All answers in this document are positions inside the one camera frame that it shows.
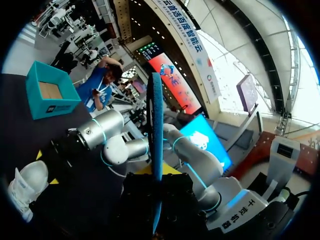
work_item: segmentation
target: white banner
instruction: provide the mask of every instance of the white banner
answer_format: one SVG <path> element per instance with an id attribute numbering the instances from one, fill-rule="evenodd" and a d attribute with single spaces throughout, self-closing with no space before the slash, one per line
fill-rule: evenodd
<path id="1" fill-rule="evenodd" d="M 165 14 L 182 38 L 200 74 L 209 102 L 212 104 L 221 93 L 211 61 L 197 31 L 175 0 L 152 1 Z"/>

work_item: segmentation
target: blue cleaning pad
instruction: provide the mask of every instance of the blue cleaning pad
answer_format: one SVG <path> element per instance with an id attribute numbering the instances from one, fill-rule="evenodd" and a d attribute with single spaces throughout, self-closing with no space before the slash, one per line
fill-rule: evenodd
<path id="1" fill-rule="evenodd" d="M 162 81 L 159 73 L 155 72 L 149 77 L 146 105 L 152 174 L 156 181 L 161 181 L 163 173 L 162 161 L 164 157 L 164 106 Z"/>

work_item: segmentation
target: black table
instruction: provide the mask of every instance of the black table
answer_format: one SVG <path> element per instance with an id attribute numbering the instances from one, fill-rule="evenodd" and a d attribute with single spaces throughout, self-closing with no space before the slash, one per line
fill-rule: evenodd
<path id="1" fill-rule="evenodd" d="M 36 160 L 39 149 L 51 139 L 60 137 L 66 129 L 81 126 L 91 116 L 80 103 L 72 113 L 33 120 L 25 76 L 2 74 L 0 81 L 1 161 L 10 183 L 16 167 L 21 170 Z M 101 147 L 92 151 L 87 161 L 73 166 L 75 178 L 71 184 L 49 185 L 35 202 L 42 217 L 71 234 L 77 235 L 95 225 L 106 224 L 110 210 L 120 198 L 124 178 L 113 174 L 102 163 Z M 113 169 L 122 175 L 126 173 L 125 164 Z M 34 219 L 37 218 L 39 221 L 39 215 L 35 214 Z"/>

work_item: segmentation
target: lanyard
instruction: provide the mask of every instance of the lanyard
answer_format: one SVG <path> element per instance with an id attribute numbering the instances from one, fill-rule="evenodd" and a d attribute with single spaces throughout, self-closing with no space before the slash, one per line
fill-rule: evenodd
<path id="1" fill-rule="evenodd" d="M 100 90 L 103 80 L 104 80 L 104 78 L 101 79 L 101 82 L 97 88 L 97 91 L 99 93 L 103 92 L 104 90 L 106 90 L 109 87 L 109 85 L 107 85 L 106 87 L 104 87 L 103 89 Z M 93 97 L 89 96 L 85 102 L 87 103 L 90 99 L 93 99 Z"/>
<path id="2" fill-rule="evenodd" d="M 109 87 L 109 85 L 107 85 L 105 88 L 103 88 L 103 89 L 100 90 L 103 80 L 104 80 L 104 78 L 101 79 L 101 82 L 100 82 L 100 84 L 99 84 L 99 86 L 98 86 L 98 88 L 97 88 L 97 90 L 98 90 L 99 93 L 100 93 L 100 92 L 103 92 L 104 90 L 106 90 L 106 89 Z"/>

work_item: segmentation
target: blue shirt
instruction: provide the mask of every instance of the blue shirt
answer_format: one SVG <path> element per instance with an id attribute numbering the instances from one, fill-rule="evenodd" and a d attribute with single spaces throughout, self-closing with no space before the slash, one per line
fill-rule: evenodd
<path id="1" fill-rule="evenodd" d="M 86 108 L 90 113 L 92 113 L 96 109 L 96 105 L 94 103 L 92 91 L 93 89 L 97 89 L 100 91 L 100 102 L 102 103 L 103 107 L 106 106 L 108 103 L 109 99 L 112 96 L 112 89 L 110 86 L 104 84 L 102 82 L 104 75 L 108 69 L 105 67 L 96 67 L 91 76 L 88 78 L 88 80 L 81 84 L 79 87 L 76 88 L 76 91 L 81 99 L 81 101 L 84 103 Z"/>

